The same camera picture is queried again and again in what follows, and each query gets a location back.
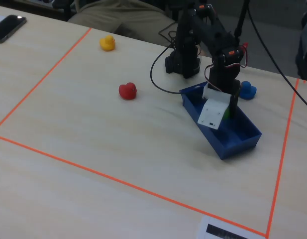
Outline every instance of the white paper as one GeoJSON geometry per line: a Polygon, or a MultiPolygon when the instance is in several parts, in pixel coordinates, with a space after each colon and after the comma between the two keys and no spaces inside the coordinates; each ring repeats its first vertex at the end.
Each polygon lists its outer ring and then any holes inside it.
{"type": "Polygon", "coordinates": [[[207,233],[207,227],[208,225],[212,225],[215,227],[218,227],[220,229],[223,229],[229,233],[233,233],[235,235],[238,235],[240,237],[244,237],[246,239],[264,239],[264,237],[257,235],[255,233],[252,233],[250,231],[244,230],[242,228],[236,227],[234,225],[231,225],[229,223],[225,223],[223,221],[220,221],[218,219],[204,216],[202,218],[202,221],[200,223],[199,231],[197,233],[197,239],[221,239],[223,237],[220,237],[219,235],[212,235],[210,233],[207,233]]]}

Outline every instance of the black smartphone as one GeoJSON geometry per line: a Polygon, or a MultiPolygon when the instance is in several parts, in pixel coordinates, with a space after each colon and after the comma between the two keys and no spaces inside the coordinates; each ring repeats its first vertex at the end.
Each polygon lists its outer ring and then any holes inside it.
{"type": "Polygon", "coordinates": [[[5,42],[27,22],[23,16],[9,15],[0,21],[0,43],[5,42]]]}

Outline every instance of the pants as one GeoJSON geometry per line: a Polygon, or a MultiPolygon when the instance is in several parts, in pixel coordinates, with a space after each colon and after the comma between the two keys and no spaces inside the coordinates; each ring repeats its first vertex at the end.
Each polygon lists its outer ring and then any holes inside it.
{"type": "MultiPolygon", "coordinates": [[[[158,32],[174,21],[159,8],[138,0],[101,0],[82,7],[68,22],[167,46],[169,42],[158,32]]],[[[168,37],[176,28],[174,24],[162,34],[168,37]]]]}

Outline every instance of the blue container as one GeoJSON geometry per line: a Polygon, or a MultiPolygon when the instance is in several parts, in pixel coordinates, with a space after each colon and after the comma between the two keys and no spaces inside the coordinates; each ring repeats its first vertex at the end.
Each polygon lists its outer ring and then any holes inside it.
{"type": "Polygon", "coordinates": [[[188,111],[201,132],[212,145],[220,159],[226,159],[250,148],[254,148],[262,133],[237,107],[234,119],[223,119],[219,128],[213,129],[198,124],[198,119],[206,102],[202,99],[206,82],[180,90],[183,106],[188,111]]]}

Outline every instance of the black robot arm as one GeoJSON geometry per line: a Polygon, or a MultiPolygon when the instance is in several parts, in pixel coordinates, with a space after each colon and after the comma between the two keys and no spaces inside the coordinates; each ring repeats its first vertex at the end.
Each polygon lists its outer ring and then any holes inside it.
{"type": "Polygon", "coordinates": [[[213,66],[208,80],[216,86],[215,89],[231,94],[230,115],[234,116],[240,87],[240,81],[235,78],[240,72],[239,63],[244,51],[239,46],[238,37],[225,30],[212,5],[196,2],[186,5],[178,24],[175,49],[165,59],[166,71],[182,74],[184,78],[197,74],[200,60],[196,45],[200,42],[206,45],[212,56],[213,66]]]}

